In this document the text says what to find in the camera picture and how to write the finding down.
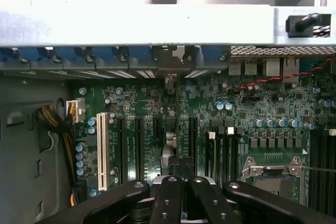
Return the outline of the black RAM slot white latch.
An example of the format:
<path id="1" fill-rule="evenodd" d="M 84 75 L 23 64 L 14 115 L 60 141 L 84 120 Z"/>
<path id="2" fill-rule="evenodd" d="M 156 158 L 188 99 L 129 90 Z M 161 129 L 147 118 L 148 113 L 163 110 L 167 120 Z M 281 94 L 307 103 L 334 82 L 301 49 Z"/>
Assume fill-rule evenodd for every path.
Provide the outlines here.
<path id="1" fill-rule="evenodd" d="M 322 139 L 321 139 L 321 168 L 326 168 L 326 154 L 327 154 L 327 146 L 326 146 L 326 140 L 328 138 L 326 137 L 326 135 L 324 133 L 322 133 Z M 320 210 L 322 212 L 325 211 L 325 203 L 326 203 L 326 197 L 325 197 L 325 184 L 326 184 L 326 173 L 322 171 L 321 172 L 321 178 L 320 178 Z"/>
<path id="2" fill-rule="evenodd" d="M 234 128 L 228 127 L 226 130 L 226 134 L 224 136 L 224 178 L 225 182 L 228 182 L 230 180 L 230 164 L 231 164 L 231 155 L 230 151 L 232 149 L 232 136 L 234 135 Z"/>
<path id="3" fill-rule="evenodd" d="M 216 161 L 216 133 L 208 131 L 206 135 L 206 176 L 215 179 L 215 161 Z"/>

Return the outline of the metal CPU socket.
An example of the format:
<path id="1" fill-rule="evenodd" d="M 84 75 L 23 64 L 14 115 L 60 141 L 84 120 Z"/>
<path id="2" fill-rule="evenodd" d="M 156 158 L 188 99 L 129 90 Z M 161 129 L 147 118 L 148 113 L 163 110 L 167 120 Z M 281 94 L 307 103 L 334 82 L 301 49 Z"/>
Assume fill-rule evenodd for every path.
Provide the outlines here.
<path id="1" fill-rule="evenodd" d="M 258 163 L 248 156 L 240 180 L 302 205 L 307 203 L 306 174 L 299 156 L 285 164 Z"/>

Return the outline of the short black expansion slot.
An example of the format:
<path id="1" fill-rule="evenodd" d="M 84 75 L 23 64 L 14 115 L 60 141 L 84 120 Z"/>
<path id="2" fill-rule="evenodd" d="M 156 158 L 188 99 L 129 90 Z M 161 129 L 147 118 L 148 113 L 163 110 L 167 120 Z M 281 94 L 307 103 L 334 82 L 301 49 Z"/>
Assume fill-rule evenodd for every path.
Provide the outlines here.
<path id="1" fill-rule="evenodd" d="M 153 139 L 156 141 L 162 140 L 162 118 L 155 116 L 153 118 Z"/>

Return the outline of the white PCI expansion slot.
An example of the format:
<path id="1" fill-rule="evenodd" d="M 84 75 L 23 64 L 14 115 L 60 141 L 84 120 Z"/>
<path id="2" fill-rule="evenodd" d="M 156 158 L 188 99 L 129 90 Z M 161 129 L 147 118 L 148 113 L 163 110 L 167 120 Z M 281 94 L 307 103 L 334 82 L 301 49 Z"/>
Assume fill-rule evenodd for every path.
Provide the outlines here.
<path id="1" fill-rule="evenodd" d="M 97 119 L 97 169 L 98 191 L 106 191 L 110 185 L 109 117 L 108 113 L 98 113 Z"/>

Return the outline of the thin metal locking lever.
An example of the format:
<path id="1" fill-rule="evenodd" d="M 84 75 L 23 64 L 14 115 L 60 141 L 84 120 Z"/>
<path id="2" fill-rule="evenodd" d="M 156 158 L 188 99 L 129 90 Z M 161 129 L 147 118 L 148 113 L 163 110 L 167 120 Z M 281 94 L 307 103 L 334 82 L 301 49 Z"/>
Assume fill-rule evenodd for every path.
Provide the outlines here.
<path id="1" fill-rule="evenodd" d="M 301 169 L 308 169 L 308 170 L 315 170 L 320 172 L 330 172 L 330 173 L 336 173 L 336 169 L 330 169 L 330 168 L 319 168 L 319 167 L 309 167 L 309 166 L 299 166 Z"/>

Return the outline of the green Dell motherboard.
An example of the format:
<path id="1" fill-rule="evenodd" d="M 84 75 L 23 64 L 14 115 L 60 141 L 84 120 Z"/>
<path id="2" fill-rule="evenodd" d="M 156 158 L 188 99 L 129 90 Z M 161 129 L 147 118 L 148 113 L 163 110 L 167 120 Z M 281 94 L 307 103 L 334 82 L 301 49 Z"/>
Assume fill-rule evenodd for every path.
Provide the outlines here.
<path id="1" fill-rule="evenodd" d="M 109 117 L 110 185 L 108 190 L 120 185 L 118 180 L 117 118 L 124 117 L 127 124 L 128 180 L 136 179 L 135 118 L 144 120 L 144 181 L 153 183 L 161 172 L 161 156 L 165 142 L 167 113 L 173 99 L 164 91 L 164 81 L 154 79 L 94 80 L 74 87 L 76 100 L 85 101 L 85 120 L 75 124 L 75 174 L 79 180 L 78 193 L 89 198 L 98 196 L 97 169 L 97 119 L 98 113 Z M 162 140 L 153 139 L 153 118 L 162 118 Z M 206 176 L 206 135 L 222 127 L 221 178 L 224 178 L 224 136 L 228 127 L 244 129 L 238 149 L 238 180 L 248 156 L 258 163 L 285 164 L 299 156 L 303 166 L 310 167 L 311 131 L 319 130 L 319 161 L 321 166 L 322 133 L 326 140 L 326 168 L 330 166 L 330 139 L 336 136 L 336 76 L 332 74 L 306 74 L 292 80 L 259 80 L 254 76 L 226 76 L 214 74 L 197 79 L 180 78 L 180 118 L 178 158 L 189 155 L 189 117 L 198 120 L 197 175 Z M 233 161 L 230 151 L 230 180 Z M 309 172 L 305 190 L 305 206 L 310 207 Z M 329 173 L 325 181 L 325 214 L 336 216 L 328 207 Z"/>

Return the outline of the white power connector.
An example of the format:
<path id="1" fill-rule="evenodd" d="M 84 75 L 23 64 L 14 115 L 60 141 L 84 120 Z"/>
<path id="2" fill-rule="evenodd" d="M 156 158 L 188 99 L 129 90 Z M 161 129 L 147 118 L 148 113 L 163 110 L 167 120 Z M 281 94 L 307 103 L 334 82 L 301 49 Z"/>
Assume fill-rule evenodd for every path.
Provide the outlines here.
<path id="1" fill-rule="evenodd" d="M 72 124 L 83 122 L 86 112 L 85 101 L 83 99 L 66 101 L 66 111 L 72 119 Z"/>

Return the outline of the silver vented slot cover plate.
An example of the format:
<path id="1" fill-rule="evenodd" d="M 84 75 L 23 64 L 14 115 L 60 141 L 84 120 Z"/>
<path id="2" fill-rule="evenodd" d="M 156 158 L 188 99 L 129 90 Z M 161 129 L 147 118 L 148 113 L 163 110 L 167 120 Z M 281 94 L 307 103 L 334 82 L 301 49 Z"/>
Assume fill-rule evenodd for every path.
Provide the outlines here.
<path id="1" fill-rule="evenodd" d="M 87 75 L 94 76 L 94 77 L 99 77 L 99 78 L 115 79 L 115 77 L 113 77 L 113 76 L 97 73 L 97 72 L 94 72 L 94 71 L 79 71 L 79 73 L 87 74 Z"/>
<path id="2" fill-rule="evenodd" d="M 125 72 L 125 71 L 122 71 L 122 70 L 108 71 L 108 73 L 116 75 L 116 76 L 120 76 L 120 77 L 126 78 L 126 79 L 136 79 L 135 76 L 133 76 L 133 75 L 131 75 L 131 74 Z"/>
<path id="3" fill-rule="evenodd" d="M 147 79 L 155 79 L 155 74 L 151 70 L 137 70 L 137 73 Z"/>
<path id="4" fill-rule="evenodd" d="M 197 78 L 207 72 L 208 70 L 194 70 L 191 73 L 187 74 L 184 78 Z"/>

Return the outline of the silver rear port block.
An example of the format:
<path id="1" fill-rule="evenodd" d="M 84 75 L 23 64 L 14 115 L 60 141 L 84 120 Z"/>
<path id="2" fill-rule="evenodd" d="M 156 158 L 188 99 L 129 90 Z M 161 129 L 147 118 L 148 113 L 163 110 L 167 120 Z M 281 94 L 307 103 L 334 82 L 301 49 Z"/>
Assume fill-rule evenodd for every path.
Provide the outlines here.
<path id="1" fill-rule="evenodd" d="M 229 63 L 228 74 L 230 76 L 241 76 L 242 75 L 242 64 L 241 59 L 232 59 Z"/>
<path id="2" fill-rule="evenodd" d="M 257 75 L 257 60 L 246 59 L 245 60 L 245 75 L 256 76 Z"/>
<path id="3" fill-rule="evenodd" d="M 270 59 L 266 61 L 265 73 L 268 77 L 280 76 L 280 59 Z"/>
<path id="4" fill-rule="evenodd" d="M 299 73 L 299 59 L 286 58 L 283 61 L 283 75 L 289 76 Z"/>

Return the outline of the silver open PC case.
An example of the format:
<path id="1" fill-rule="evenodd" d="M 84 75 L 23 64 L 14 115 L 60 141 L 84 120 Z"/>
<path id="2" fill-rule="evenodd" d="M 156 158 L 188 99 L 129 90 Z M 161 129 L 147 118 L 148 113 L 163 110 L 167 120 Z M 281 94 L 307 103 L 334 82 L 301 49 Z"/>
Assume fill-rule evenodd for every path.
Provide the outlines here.
<path id="1" fill-rule="evenodd" d="M 318 13 L 313 37 L 289 38 L 290 15 Z M 0 47 L 40 46 L 221 46 L 230 58 L 205 60 L 201 54 L 183 60 L 180 78 L 194 70 L 208 70 L 197 78 L 228 74 L 232 59 L 257 60 L 259 80 L 292 80 L 306 74 L 336 76 L 336 7 L 269 5 L 135 5 L 88 9 L 61 7 L 0 8 Z M 284 76 L 286 58 L 311 59 L 311 70 Z M 280 76 L 268 77 L 266 61 L 280 59 Z M 82 82 L 110 80 L 79 73 L 122 70 L 145 79 L 137 70 L 151 70 L 152 57 L 103 61 L 0 62 L 0 224 L 36 224 L 89 198 L 78 193 L 75 174 L 75 124 L 66 101 L 75 100 L 74 87 Z M 209 224 L 190 219 L 183 196 L 181 224 Z"/>

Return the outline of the blue card retainer bar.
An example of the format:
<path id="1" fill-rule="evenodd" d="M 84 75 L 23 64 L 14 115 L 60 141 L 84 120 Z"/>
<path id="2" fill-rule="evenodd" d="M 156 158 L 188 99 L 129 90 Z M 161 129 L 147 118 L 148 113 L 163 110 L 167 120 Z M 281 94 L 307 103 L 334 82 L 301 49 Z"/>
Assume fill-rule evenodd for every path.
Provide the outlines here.
<path id="1" fill-rule="evenodd" d="M 39 62 L 51 59 L 60 63 L 64 60 L 77 61 L 87 57 L 103 61 L 112 61 L 120 57 L 131 57 L 137 60 L 152 57 L 156 61 L 162 50 L 171 52 L 175 57 L 187 56 L 190 58 L 201 54 L 205 60 L 225 61 L 230 58 L 230 49 L 221 46 L 40 46 L 0 47 L 0 62 L 21 60 L 27 64 L 32 61 Z"/>

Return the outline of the blue rear port connector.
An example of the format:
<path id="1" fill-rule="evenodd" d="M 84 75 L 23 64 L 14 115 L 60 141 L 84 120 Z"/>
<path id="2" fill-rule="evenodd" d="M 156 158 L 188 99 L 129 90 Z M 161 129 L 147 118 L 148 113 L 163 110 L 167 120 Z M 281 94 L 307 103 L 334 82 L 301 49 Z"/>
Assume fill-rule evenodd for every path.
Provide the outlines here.
<path id="1" fill-rule="evenodd" d="M 299 62 L 299 71 L 306 72 L 312 69 L 312 67 L 316 64 L 315 60 L 311 59 L 300 59 Z"/>

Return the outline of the black case switch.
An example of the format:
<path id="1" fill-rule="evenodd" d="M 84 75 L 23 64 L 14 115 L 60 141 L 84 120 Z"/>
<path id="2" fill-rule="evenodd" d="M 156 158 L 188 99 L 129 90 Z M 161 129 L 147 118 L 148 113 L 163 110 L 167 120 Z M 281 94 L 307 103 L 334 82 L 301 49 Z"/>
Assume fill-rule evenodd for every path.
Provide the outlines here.
<path id="1" fill-rule="evenodd" d="M 290 15 L 286 20 L 286 33 L 289 38 L 313 37 L 313 28 L 322 21 L 318 13 L 308 15 Z"/>

